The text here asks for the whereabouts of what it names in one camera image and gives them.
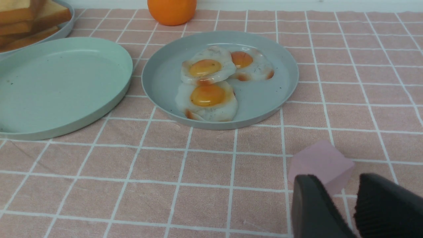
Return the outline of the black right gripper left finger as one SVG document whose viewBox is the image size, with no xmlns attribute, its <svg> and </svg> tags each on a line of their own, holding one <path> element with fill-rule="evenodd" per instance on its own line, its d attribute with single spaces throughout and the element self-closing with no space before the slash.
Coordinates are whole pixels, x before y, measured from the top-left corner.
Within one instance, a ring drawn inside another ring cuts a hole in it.
<svg viewBox="0 0 423 238">
<path fill-rule="evenodd" d="M 296 175 L 291 211 L 295 238 L 355 238 L 321 181 Z"/>
</svg>

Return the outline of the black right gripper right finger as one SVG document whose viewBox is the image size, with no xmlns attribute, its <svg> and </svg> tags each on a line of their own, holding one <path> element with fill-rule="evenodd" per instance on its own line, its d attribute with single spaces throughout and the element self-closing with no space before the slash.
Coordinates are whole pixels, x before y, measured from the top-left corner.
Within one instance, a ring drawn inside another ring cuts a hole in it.
<svg viewBox="0 0 423 238">
<path fill-rule="evenodd" d="M 362 238 L 421 238 L 423 199 L 381 175 L 363 173 L 354 220 Z"/>
</svg>

